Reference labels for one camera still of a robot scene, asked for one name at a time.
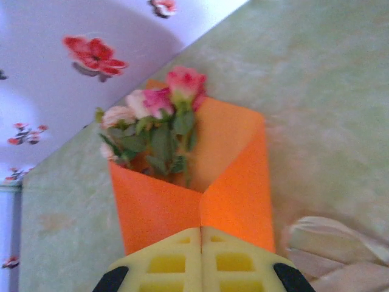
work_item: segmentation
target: orange paper cone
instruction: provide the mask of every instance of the orange paper cone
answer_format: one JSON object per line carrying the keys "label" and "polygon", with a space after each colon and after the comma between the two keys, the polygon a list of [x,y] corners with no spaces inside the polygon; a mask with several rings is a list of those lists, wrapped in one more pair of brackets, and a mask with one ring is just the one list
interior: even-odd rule
{"label": "orange paper cone", "polygon": [[[164,86],[150,81],[147,88]],[[196,117],[199,141],[191,189],[110,162],[126,253],[198,226],[218,228],[274,252],[262,115],[207,98]]]}

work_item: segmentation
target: green marbled surface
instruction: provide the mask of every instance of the green marbled surface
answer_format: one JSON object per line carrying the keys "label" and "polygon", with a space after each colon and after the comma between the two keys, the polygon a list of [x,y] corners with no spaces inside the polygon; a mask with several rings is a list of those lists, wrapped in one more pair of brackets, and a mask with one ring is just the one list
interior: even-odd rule
{"label": "green marbled surface", "polygon": [[[277,240],[306,214],[388,238],[388,44],[387,0],[250,1],[153,78],[192,66],[265,115]],[[20,291],[91,291],[123,255],[99,146],[92,124],[27,175]]]}

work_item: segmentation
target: orange paper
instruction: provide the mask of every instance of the orange paper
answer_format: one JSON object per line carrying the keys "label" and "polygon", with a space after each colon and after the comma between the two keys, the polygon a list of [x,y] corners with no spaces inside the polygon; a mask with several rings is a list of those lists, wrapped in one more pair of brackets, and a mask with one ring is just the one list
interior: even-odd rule
{"label": "orange paper", "polygon": [[[147,88],[164,86],[149,81]],[[199,226],[275,252],[262,115],[207,98],[196,116],[191,189],[110,162],[126,254]]]}

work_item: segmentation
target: black rubber tip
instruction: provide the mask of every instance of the black rubber tip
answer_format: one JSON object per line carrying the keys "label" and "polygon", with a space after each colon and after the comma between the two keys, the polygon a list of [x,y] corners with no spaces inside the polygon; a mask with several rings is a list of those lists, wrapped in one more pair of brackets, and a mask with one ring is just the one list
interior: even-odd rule
{"label": "black rubber tip", "polygon": [[127,266],[120,266],[108,273],[104,274],[93,292],[118,292],[124,278],[126,277],[129,268]]}
{"label": "black rubber tip", "polygon": [[276,263],[273,269],[287,292],[315,292],[298,269],[284,263]]}

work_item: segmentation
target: bouquet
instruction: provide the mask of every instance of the bouquet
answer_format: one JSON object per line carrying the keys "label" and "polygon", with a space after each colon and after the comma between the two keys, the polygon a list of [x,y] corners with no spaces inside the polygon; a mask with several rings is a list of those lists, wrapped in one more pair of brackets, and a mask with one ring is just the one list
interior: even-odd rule
{"label": "bouquet", "polygon": [[[163,89],[135,90],[127,106],[97,108],[95,120],[103,139],[101,153],[118,165],[155,177],[183,173],[190,185],[190,165],[196,142],[195,112],[206,98],[206,76],[176,66]],[[134,161],[146,162],[137,168]]]}

